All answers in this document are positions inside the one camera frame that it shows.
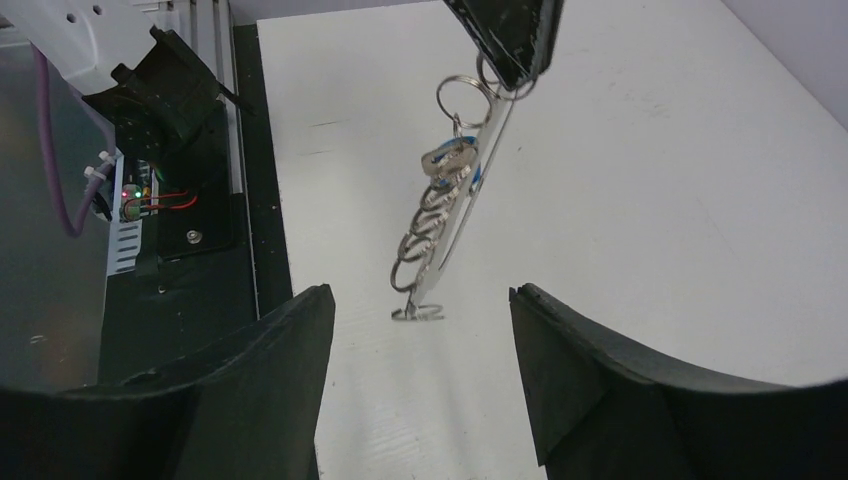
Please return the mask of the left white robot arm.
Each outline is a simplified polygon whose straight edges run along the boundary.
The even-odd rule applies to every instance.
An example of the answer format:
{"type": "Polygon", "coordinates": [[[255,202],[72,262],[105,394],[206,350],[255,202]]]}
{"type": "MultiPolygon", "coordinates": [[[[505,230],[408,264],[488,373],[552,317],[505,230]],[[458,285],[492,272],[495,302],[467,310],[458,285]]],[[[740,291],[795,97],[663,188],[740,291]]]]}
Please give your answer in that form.
{"type": "MultiPolygon", "coordinates": [[[[451,1],[477,46],[471,83],[489,103],[527,96],[552,61],[559,1],[451,1]]],[[[176,32],[124,1],[5,1],[1,14],[115,128],[128,157],[149,163],[168,186],[196,190],[226,170],[212,124],[231,102],[251,107],[218,79],[176,32]]]]}

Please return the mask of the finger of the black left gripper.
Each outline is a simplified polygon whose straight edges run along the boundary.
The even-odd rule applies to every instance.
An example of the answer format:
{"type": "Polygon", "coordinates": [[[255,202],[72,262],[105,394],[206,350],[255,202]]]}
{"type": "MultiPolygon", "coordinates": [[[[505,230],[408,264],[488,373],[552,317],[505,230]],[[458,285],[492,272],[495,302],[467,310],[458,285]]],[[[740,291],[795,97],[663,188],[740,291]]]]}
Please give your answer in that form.
{"type": "Polygon", "coordinates": [[[499,83],[513,92],[550,67],[564,0],[444,0],[499,83]]]}

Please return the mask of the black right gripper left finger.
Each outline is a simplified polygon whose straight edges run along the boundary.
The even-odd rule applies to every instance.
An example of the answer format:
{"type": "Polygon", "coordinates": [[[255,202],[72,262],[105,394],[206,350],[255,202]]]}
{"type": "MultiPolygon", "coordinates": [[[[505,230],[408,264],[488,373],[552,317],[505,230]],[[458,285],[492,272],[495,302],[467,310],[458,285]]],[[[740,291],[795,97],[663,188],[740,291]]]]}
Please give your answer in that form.
{"type": "Polygon", "coordinates": [[[335,300],[262,319],[112,385],[1,392],[5,479],[314,479],[335,300]]]}

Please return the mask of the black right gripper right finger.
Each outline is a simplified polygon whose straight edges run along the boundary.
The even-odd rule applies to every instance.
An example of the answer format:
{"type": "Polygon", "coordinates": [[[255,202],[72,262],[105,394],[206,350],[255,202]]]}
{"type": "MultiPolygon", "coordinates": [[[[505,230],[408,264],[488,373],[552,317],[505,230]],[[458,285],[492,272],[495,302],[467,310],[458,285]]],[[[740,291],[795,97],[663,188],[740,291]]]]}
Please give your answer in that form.
{"type": "Polygon", "coordinates": [[[847,384],[699,367],[573,310],[509,293],[538,464],[550,479],[843,479],[847,384]]]}

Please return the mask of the blue capped silver key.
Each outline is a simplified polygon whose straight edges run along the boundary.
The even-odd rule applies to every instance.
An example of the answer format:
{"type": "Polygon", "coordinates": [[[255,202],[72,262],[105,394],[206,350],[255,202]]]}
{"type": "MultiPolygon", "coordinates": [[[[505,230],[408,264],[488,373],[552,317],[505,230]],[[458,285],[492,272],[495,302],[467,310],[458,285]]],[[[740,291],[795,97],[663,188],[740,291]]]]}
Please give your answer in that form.
{"type": "Polygon", "coordinates": [[[456,137],[421,157],[421,166],[433,186],[449,185],[450,175],[471,165],[478,153],[478,141],[474,136],[456,137]]]}

